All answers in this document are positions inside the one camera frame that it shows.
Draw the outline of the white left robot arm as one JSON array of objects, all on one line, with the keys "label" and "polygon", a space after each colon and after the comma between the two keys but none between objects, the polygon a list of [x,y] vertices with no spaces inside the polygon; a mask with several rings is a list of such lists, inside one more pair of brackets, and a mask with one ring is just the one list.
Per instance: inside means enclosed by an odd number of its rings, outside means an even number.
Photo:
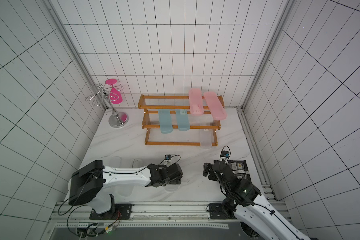
[{"label": "white left robot arm", "polygon": [[120,169],[95,160],[74,172],[69,184],[68,204],[87,205],[97,214],[114,210],[115,200],[109,189],[123,186],[165,187],[180,185],[183,171],[179,164],[149,164],[141,168]]}]

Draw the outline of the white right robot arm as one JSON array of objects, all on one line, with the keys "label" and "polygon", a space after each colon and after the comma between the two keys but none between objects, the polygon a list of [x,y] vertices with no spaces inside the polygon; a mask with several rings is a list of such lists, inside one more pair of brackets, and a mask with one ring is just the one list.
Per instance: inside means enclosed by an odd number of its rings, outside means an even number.
[{"label": "white right robot arm", "polygon": [[239,179],[222,161],[205,163],[203,176],[220,185],[225,199],[207,207],[211,219],[237,219],[265,240],[308,240],[247,179]]}]

